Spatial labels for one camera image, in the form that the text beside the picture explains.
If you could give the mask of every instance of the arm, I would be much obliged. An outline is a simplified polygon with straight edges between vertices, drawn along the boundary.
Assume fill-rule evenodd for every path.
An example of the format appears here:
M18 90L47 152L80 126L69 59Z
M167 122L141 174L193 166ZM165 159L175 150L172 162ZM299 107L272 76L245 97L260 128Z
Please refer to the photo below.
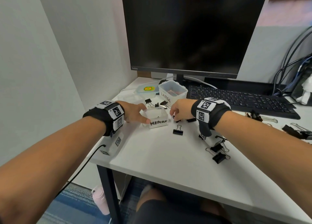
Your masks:
M170 114L176 114L174 120L193 118L191 107L195 102L181 99ZM312 218L312 145L232 111L225 112L214 129Z
M120 103L127 121L149 121L143 104ZM36 223L56 194L106 132L105 123L87 116L37 142L0 167L0 218Z

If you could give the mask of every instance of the black keyboard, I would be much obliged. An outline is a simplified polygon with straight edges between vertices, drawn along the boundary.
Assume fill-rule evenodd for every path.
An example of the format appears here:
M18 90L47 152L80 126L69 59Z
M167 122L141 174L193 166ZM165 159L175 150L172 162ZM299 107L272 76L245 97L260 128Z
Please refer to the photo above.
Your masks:
M235 111L251 112L255 110L262 115L300 119L300 116L294 111L294 105L290 104L285 98L200 86L189 87L187 98L200 99L204 97L222 99Z

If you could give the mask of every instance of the pink wall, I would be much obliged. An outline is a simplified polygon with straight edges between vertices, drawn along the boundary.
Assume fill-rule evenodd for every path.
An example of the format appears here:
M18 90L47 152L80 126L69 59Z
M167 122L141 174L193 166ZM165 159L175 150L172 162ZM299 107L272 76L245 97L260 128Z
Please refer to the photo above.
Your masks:
M263 7L257 26L310 26L312 0L273 0Z

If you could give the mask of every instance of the person's left arm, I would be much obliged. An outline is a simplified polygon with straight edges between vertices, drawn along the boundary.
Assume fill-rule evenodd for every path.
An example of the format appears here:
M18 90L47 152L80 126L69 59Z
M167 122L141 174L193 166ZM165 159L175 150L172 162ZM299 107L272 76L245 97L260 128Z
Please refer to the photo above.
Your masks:
M118 101L125 120L149 123L143 104ZM37 142L0 167L0 219L36 223L80 163L105 134L104 122L84 117Z

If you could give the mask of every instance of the black monitor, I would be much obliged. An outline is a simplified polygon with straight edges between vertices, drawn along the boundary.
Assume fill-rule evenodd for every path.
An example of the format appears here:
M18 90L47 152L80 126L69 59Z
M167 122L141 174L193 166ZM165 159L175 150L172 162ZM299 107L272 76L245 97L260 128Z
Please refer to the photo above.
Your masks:
M132 70L235 79L265 0L122 0Z

